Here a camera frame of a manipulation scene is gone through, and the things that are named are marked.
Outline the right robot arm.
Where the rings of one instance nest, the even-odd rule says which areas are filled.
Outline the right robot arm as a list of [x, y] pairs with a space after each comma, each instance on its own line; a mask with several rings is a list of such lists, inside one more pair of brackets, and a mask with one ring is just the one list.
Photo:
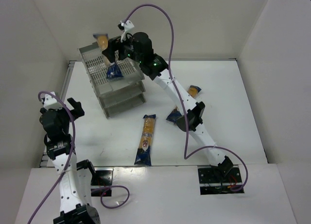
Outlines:
[[170, 64], [160, 55], [154, 53], [152, 42], [143, 32], [127, 33], [125, 36], [108, 38], [99, 36], [97, 43], [102, 54], [113, 64], [116, 60], [131, 59], [138, 63], [140, 70], [152, 81], [158, 84], [176, 104], [181, 117], [176, 121], [178, 128], [192, 137], [204, 150], [208, 162], [219, 179], [224, 179], [233, 163], [230, 158], [219, 149], [208, 133], [202, 119], [205, 110], [203, 102], [196, 101], [177, 81]]

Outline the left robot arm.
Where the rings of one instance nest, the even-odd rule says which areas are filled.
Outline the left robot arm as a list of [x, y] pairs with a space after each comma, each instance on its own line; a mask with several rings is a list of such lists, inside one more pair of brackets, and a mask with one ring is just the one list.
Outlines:
[[100, 217], [92, 205], [90, 189], [95, 170], [89, 160], [77, 160], [75, 132], [69, 132], [75, 131], [75, 120], [85, 114], [82, 105], [68, 98], [70, 110], [55, 92], [41, 91], [38, 98], [43, 104], [39, 122], [46, 132], [46, 152], [58, 174], [53, 188], [59, 188], [60, 208], [53, 223], [98, 224]]

